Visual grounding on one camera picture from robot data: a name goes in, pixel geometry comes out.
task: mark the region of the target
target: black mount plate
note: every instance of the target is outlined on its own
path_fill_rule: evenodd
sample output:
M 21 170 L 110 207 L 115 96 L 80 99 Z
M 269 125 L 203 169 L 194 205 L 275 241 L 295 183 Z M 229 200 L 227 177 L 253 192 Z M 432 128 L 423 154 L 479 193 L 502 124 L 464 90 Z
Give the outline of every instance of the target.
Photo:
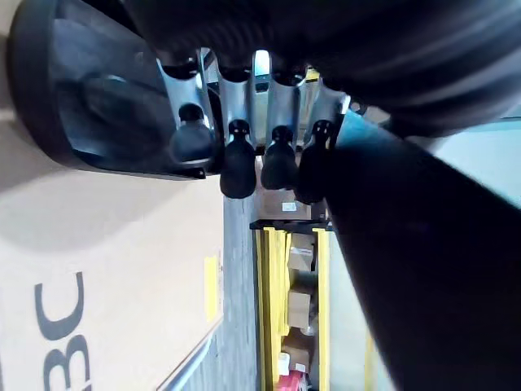
M 81 0 L 24 0 L 11 27 L 7 67 L 17 112 L 37 145 L 62 165 L 91 171 L 205 178 L 169 157 L 175 125 L 145 41 Z M 210 90 L 219 150 L 218 94 Z

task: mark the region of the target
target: concrete floor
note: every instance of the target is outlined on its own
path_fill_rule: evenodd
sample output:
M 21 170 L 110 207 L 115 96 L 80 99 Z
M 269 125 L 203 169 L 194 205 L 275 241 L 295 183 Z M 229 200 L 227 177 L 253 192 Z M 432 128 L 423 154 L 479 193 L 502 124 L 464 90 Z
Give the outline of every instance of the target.
M 253 197 L 225 200 L 224 319 L 184 391 L 257 389 Z

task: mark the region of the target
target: cardboard box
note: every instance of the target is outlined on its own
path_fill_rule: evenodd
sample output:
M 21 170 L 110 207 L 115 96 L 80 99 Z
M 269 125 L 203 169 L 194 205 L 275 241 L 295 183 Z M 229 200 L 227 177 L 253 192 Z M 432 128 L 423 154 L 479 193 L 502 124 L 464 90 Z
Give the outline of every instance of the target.
M 25 148 L 0 155 L 56 170 Z M 221 322 L 218 181 L 63 169 L 0 191 L 0 389 L 166 387 Z
M 290 371 L 309 373 L 314 353 L 314 339 L 296 328 L 284 338 L 282 351 L 290 355 Z
M 291 234 L 290 256 L 287 264 L 290 269 L 312 271 L 314 241 L 313 235 Z
M 311 307 L 311 291 L 303 288 L 292 288 L 287 294 L 287 324 L 290 327 L 307 328 L 309 326 L 309 309 Z
M 255 206 L 257 218 L 265 220 L 310 220 L 311 207 L 295 198 L 293 190 L 266 190 L 261 185 L 262 159 L 256 159 L 257 187 Z

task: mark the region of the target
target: black suction cup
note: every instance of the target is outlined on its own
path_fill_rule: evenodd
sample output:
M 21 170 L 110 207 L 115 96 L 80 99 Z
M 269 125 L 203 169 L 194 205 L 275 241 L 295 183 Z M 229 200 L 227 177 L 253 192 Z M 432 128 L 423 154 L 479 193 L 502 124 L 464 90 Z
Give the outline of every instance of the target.
M 315 204 L 324 198 L 327 174 L 327 150 L 314 144 L 302 152 L 295 198 L 302 204 Z
M 229 198 L 242 199 L 255 191 L 255 150 L 246 140 L 250 130 L 246 121 L 232 121 L 229 128 L 233 139 L 225 148 L 221 191 Z
M 328 139 L 333 143 L 337 132 L 330 121 L 320 120 L 313 125 L 313 138 L 302 152 L 299 164 L 299 179 L 295 189 L 295 197 L 303 204 L 314 204 L 324 198 L 328 168 Z
M 172 159 L 182 163 L 211 159 L 215 146 L 214 133 L 200 122 L 185 123 L 170 139 Z
M 298 168 L 295 151 L 291 147 L 293 134 L 286 126 L 278 126 L 273 131 L 272 144 L 265 154 L 260 174 L 262 186 L 268 190 L 292 189 L 295 187 Z

